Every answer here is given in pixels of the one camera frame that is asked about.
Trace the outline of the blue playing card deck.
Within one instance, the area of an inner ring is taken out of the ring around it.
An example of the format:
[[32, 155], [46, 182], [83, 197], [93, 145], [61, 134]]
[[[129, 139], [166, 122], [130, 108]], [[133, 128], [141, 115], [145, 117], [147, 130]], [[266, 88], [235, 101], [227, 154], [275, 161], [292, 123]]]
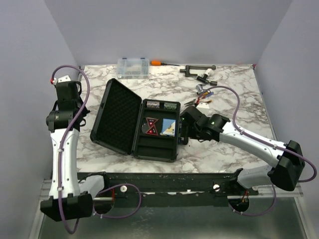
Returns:
[[176, 120], [175, 119], [163, 119], [162, 129], [160, 135], [163, 136], [175, 136], [176, 133]]

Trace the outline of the green blue poker chip stack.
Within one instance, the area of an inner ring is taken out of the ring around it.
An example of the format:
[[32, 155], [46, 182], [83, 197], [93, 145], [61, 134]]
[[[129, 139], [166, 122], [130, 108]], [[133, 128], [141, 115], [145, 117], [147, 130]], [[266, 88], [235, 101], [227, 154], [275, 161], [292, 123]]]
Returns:
[[176, 103], [165, 102], [163, 108], [165, 110], [176, 110], [177, 109], [177, 104]]

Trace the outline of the orange blue poker chip stack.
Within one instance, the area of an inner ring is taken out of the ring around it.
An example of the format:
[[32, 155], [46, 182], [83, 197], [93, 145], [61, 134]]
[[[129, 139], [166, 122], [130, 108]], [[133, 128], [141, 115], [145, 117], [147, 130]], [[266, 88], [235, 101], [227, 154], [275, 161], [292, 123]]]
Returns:
[[146, 106], [147, 106], [147, 108], [150, 108], [150, 109], [159, 109], [160, 108], [160, 102], [158, 102], [158, 101], [147, 101]]

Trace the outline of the red triangle all-in button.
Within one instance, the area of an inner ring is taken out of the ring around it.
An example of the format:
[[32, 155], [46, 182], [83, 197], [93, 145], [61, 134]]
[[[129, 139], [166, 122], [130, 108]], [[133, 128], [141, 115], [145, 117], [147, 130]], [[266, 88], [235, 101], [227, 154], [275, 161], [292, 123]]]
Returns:
[[158, 131], [156, 129], [156, 127], [151, 127], [146, 131], [146, 134], [148, 135], [154, 135], [154, 136], [158, 136]]
[[147, 120], [147, 124], [149, 127], [152, 127], [158, 121], [158, 119], [156, 119], [156, 118], [146, 118], [146, 120]]

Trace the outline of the black foam lined carry case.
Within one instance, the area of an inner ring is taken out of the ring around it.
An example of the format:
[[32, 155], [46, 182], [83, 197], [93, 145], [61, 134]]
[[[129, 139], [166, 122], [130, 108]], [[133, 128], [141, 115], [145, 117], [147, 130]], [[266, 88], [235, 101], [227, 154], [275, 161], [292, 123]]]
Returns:
[[[160, 102], [159, 109], [147, 108], [147, 101]], [[165, 110], [164, 103], [176, 103], [176, 110]], [[90, 139], [93, 143], [135, 158], [174, 162], [177, 159], [180, 129], [180, 102], [142, 99], [116, 79], [110, 79], [95, 118]], [[156, 118], [158, 136], [141, 131], [146, 118]], [[163, 119], [176, 120], [175, 136], [160, 135]]]

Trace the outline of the clear round dealer button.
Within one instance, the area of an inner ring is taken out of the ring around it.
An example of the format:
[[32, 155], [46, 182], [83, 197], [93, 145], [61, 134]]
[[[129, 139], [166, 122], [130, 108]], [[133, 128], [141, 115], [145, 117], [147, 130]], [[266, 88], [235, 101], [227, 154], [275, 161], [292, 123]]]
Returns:
[[142, 133], [146, 134], [149, 131], [149, 126], [147, 123], [143, 123], [141, 126]]

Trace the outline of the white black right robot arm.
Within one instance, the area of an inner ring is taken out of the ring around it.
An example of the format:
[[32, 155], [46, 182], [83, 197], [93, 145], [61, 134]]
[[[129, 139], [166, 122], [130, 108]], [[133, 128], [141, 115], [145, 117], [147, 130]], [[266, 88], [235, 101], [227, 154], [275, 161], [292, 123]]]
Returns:
[[254, 186], [273, 184], [285, 191], [293, 191], [305, 167], [301, 158], [301, 146], [271, 140], [235, 127], [233, 121], [219, 114], [206, 116], [194, 106], [181, 113], [181, 124], [186, 136], [199, 141], [217, 141], [236, 146], [266, 162], [252, 169], [238, 169], [234, 180], [229, 183], [230, 191], [241, 195]]

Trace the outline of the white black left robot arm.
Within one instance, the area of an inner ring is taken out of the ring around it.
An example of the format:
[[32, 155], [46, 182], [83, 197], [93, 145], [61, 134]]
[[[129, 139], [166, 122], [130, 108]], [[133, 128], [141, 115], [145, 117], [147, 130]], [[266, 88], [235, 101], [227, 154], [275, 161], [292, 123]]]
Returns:
[[40, 210], [52, 220], [72, 220], [89, 217], [93, 199], [107, 196], [111, 185], [101, 173], [88, 175], [83, 183], [77, 175], [77, 146], [80, 128], [86, 124], [89, 110], [80, 97], [82, 85], [68, 77], [53, 82], [57, 101], [46, 118], [53, 148], [52, 182], [48, 200]]

